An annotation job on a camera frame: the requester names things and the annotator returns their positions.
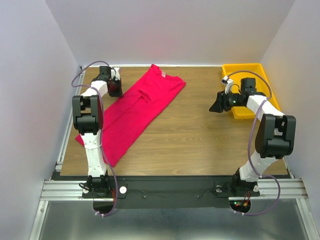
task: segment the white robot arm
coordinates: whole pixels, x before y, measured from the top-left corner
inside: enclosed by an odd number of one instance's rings
[[[93,192],[103,197],[111,189],[100,145],[104,123],[101,100],[107,93],[111,97],[123,97],[119,68],[100,66],[99,75],[90,86],[83,94],[72,98],[73,125],[83,140],[88,162],[88,178],[82,188],[86,193]]]
[[[217,93],[216,101],[209,111],[222,113],[232,107],[242,106],[253,111],[260,121],[251,163],[248,160],[236,171],[231,186],[234,189],[252,190],[259,178],[257,173],[261,176],[272,163],[292,153],[296,119],[278,111],[262,92],[257,92],[255,78],[243,78],[239,93],[231,92],[234,82],[228,76],[221,82],[225,85],[225,90]]]

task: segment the white wall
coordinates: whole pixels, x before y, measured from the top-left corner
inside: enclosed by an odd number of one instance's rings
[[[288,164],[302,178],[320,230],[320,1],[296,0],[262,64],[281,110],[297,120]]]
[[[258,62],[294,0],[46,0],[75,58],[111,64]]]
[[[2,1],[0,16],[0,239],[20,240],[54,170],[79,65],[44,0]]]

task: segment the yellow bin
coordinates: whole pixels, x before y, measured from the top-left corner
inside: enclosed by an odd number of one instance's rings
[[[261,77],[263,77],[269,83],[266,73],[264,71],[264,68],[260,63],[223,64],[222,77],[240,70],[249,70],[249,71],[255,72],[256,74],[259,74]],[[259,77],[253,75],[252,73],[248,73],[248,72],[236,73],[230,76],[230,78],[234,81],[235,84],[238,84],[239,86],[241,84],[241,79],[255,78],[256,90],[258,92],[263,92],[267,97],[269,96],[269,90],[266,84]],[[232,88],[232,92],[238,93],[239,92],[238,88],[234,86]],[[272,98],[269,101],[276,109],[280,111],[280,107],[278,105],[274,92],[272,92]],[[232,108],[232,112],[235,119],[253,119],[255,117],[255,114],[244,106],[235,106]]]

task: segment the wood grain surface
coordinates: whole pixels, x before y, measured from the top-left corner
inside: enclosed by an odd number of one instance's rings
[[[217,92],[223,89],[221,68],[161,69],[168,75],[181,77],[186,86],[120,159],[114,168],[115,173],[122,176],[233,175],[248,159],[248,138],[253,120],[236,120],[231,111],[209,112]],[[123,91],[147,70],[147,67],[122,68]],[[98,74],[98,67],[89,68],[84,83],[90,84]],[[116,98],[108,95],[103,97],[105,108],[115,101]],[[62,176],[88,174],[85,149],[75,140],[77,134],[72,127]],[[265,171],[265,174],[274,175],[286,173],[283,160]]]

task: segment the purple cable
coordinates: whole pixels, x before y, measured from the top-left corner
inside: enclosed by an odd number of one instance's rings
[[[96,63],[103,63],[103,64],[106,64],[107,66],[109,66],[109,64],[105,61],[94,61],[92,63],[90,63],[88,66],[86,66],[84,69],[82,69],[71,81],[71,86],[74,87],[74,88],[77,88],[77,87],[86,87],[86,88],[92,88],[93,90],[96,91],[97,95],[99,95],[99,99],[100,99],[100,103],[101,103],[101,108],[102,108],[102,119],[104,121],[104,102],[103,102],[103,99],[102,99],[102,96],[100,95],[98,89],[96,89],[95,87],[92,87],[90,85],[87,85],[87,84],[79,84],[79,85],[74,85],[74,82],[75,80],[80,76],[80,74],[82,74],[87,68],[89,68],[90,66],[92,66],[93,64],[96,64]],[[102,156],[103,158],[105,159],[106,161],[106,164],[109,166],[109,168],[111,169],[111,172],[113,174],[113,178],[114,178],[114,183],[115,183],[115,199],[114,199],[114,203],[113,203],[113,207],[111,208],[110,212],[106,213],[106,214],[101,214],[100,212],[98,211],[94,211],[97,215],[101,216],[101,217],[107,217],[109,215],[111,215],[113,213],[113,211],[115,210],[116,208],[116,205],[117,205],[117,202],[118,202],[118,191],[119,191],[119,187],[118,187],[118,182],[117,182],[117,176],[116,176],[116,173],[115,173],[115,170],[114,168],[111,166],[111,164],[109,163],[108,159],[107,159],[107,156],[105,154],[105,151],[102,147],[102,132],[100,134],[100,144],[101,144],[101,152],[102,152]]]
[[[260,212],[256,212],[256,213],[244,213],[244,215],[246,216],[256,216],[256,215],[260,215],[260,214],[264,214],[266,212],[269,212],[271,209],[273,209],[279,202],[279,199],[280,199],[280,194],[281,194],[281,188],[280,188],[280,183],[279,181],[272,175],[264,175],[262,176],[258,171],[257,169],[255,168],[254,164],[252,163],[252,159],[251,159],[251,153],[250,153],[250,147],[251,147],[251,143],[252,143],[252,139],[253,139],[253,136],[254,136],[254,131],[255,131],[255,127],[256,127],[256,124],[257,124],[257,119],[258,119],[258,115],[259,113],[261,112],[262,110],[262,107],[263,105],[272,98],[272,90],[271,90],[271,87],[270,85],[268,84],[268,82],[262,77],[260,76],[259,74],[253,72],[253,71],[249,71],[249,70],[240,70],[240,71],[235,71],[233,73],[230,73],[229,75],[227,75],[228,78],[230,78],[230,76],[234,75],[234,74],[237,74],[237,73],[250,73],[250,74],[253,74],[255,76],[257,76],[258,78],[260,78],[265,84],[266,86],[268,87],[269,89],[269,93],[270,93],[270,96],[266,98],[266,100],[264,100],[261,105],[259,106],[259,108],[257,109],[256,111],[256,114],[255,114],[255,117],[254,117],[254,120],[253,120],[253,124],[252,124],[252,128],[251,128],[251,132],[250,132],[250,137],[249,137],[249,142],[248,142],[248,148],[247,148],[247,153],[248,153],[248,160],[249,160],[249,163],[252,167],[252,170],[255,172],[255,174],[259,177],[259,178],[271,178],[271,179],[274,179],[274,181],[276,182],[277,186],[278,186],[278,195],[276,197],[276,200],[275,202],[273,203],[273,205],[271,207],[269,207],[268,209],[266,210],[263,210],[263,211],[260,211]]]

